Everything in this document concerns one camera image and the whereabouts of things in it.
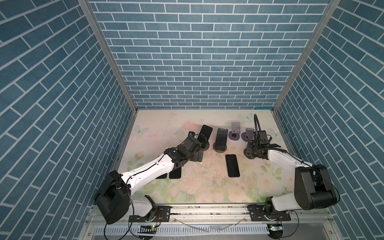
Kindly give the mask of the grey phone stand front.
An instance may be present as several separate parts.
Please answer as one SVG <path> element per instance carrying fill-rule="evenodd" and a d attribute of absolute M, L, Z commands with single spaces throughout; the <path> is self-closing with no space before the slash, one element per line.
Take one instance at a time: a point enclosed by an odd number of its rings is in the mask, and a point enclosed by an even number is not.
<path fill-rule="evenodd" d="M 245 132 L 241 133 L 241 138 L 244 142 L 251 142 L 255 139 L 255 130 L 252 128 L 246 128 Z"/>

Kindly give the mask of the black phone stand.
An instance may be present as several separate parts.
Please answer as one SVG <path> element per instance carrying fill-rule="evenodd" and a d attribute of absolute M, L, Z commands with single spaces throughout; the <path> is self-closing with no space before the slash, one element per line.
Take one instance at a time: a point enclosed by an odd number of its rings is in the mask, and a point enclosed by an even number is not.
<path fill-rule="evenodd" d="M 169 179 L 175 180 L 182 177 L 182 168 L 177 168 L 169 173 Z"/>
<path fill-rule="evenodd" d="M 159 177 L 157 177 L 157 179 L 166 179 L 167 177 L 168 173 L 160 175 Z"/>

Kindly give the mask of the black phone pink case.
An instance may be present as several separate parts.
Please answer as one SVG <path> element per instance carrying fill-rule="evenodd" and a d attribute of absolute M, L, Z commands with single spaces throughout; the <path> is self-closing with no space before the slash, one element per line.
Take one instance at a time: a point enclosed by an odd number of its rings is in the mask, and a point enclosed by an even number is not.
<path fill-rule="evenodd" d="M 238 165 L 236 155 L 226 155 L 226 165 L 227 165 L 228 176 L 230 178 L 240 177 L 240 170 L 239 170 L 239 165 Z"/>

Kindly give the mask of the black phone front stand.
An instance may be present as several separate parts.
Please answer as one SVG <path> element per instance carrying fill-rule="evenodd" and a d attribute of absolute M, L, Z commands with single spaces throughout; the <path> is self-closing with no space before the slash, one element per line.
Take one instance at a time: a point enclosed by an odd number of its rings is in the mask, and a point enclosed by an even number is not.
<path fill-rule="evenodd" d="M 167 177 L 168 173 L 160 175 L 159 177 L 157 177 L 157 179 L 166 179 Z"/>

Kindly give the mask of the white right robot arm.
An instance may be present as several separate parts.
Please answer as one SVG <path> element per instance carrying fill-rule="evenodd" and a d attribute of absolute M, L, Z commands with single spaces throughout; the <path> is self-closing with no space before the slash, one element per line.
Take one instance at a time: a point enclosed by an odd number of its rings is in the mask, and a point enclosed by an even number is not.
<path fill-rule="evenodd" d="M 292 193 L 266 199 L 264 214 L 268 219 L 275 220 L 278 215 L 288 211 L 324 209 L 340 201 L 340 192 L 332 183 L 324 165 L 313 165 L 300 160 L 271 141 L 272 137 L 266 131 L 258 130 L 253 133 L 253 139 L 244 150 L 249 159 L 265 159 L 294 174 Z"/>

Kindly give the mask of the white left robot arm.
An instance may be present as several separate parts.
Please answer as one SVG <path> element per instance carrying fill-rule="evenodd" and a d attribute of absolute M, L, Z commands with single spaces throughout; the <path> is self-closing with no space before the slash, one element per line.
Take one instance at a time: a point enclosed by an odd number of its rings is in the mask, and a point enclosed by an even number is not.
<path fill-rule="evenodd" d="M 146 195 L 134 200 L 133 194 L 156 178 L 183 167 L 202 149 L 202 143 L 188 136 L 180 145 L 168 148 L 155 160 L 134 170 L 108 173 L 99 187 L 95 202 L 108 225 L 114 224 L 127 213 L 152 221 L 157 215 L 157 205 Z"/>

